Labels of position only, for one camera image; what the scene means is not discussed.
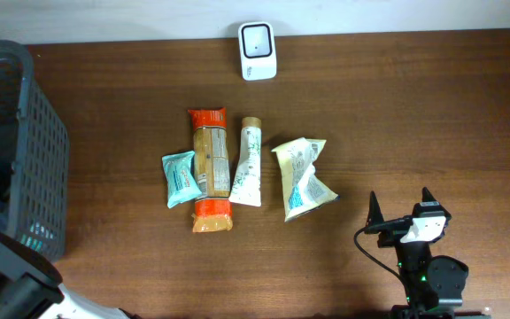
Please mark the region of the white bamboo print tube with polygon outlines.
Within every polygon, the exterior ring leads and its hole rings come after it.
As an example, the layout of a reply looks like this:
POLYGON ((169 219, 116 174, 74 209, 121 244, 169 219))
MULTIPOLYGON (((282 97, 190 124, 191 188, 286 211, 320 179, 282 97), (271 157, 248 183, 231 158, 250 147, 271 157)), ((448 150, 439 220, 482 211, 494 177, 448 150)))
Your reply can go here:
POLYGON ((247 206, 261 206, 261 119, 242 119, 240 155, 229 201, 247 206))

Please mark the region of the orange cracker package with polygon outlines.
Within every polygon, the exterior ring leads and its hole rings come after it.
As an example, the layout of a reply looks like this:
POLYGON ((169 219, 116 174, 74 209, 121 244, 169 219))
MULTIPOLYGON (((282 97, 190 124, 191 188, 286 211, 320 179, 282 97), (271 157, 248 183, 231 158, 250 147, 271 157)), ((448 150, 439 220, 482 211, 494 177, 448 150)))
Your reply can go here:
POLYGON ((201 194, 195 199, 192 231, 231 230, 231 178, 226 109, 189 110, 193 128, 194 177, 201 194))

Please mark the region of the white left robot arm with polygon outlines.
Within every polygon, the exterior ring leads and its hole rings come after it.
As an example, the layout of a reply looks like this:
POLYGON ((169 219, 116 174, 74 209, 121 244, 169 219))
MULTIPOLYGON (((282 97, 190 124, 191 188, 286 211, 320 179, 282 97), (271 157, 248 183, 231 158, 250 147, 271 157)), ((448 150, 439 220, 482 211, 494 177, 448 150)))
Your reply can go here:
POLYGON ((132 315, 70 292, 41 254, 0 232, 0 319, 119 318, 132 315))

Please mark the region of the yellow white snack bag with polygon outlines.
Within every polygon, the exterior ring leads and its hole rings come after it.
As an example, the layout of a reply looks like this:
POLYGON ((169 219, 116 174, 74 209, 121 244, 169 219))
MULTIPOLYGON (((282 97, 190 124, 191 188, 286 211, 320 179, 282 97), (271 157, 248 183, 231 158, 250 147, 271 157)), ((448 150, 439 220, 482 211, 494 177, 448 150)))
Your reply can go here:
POLYGON ((315 175, 313 163, 319 158, 326 142, 325 139, 300 137, 272 150, 282 174, 285 222, 339 199, 339 195, 315 175))

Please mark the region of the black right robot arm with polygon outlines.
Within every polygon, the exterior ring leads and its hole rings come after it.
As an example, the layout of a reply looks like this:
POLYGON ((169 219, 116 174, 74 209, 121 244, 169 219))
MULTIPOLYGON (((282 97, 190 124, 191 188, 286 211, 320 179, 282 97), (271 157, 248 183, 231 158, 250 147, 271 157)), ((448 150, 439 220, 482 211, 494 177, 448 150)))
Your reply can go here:
POLYGON ((421 201, 413 211, 403 217, 383 218, 374 192, 369 195, 367 222, 353 237, 356 247, 372 262, 391 273, 403 285, 405 305, 391 308, 389 318, 485 318, 478 312, 458 313, 463 305, 469 268, 467 264, 446 255, 435 256, 430 246, 445 235, 451 214, 431 194, 428 188, 421 191, 421 201), (398 268, 388 267, 360 244, 361 234, 377 235, 377 246, 393 248, 398 268))

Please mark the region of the teal tissue packet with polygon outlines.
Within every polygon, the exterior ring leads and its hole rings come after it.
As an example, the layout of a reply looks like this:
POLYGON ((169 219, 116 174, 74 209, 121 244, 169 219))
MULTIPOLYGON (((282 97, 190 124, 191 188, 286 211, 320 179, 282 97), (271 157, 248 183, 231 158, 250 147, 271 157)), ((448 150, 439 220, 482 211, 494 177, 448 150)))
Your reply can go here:
POLYGON ((173 208, 181 203, 198 198, 199 189, 192 172, 194 151, 166 155, 162 165, 167 180, 167 207, 173 208))

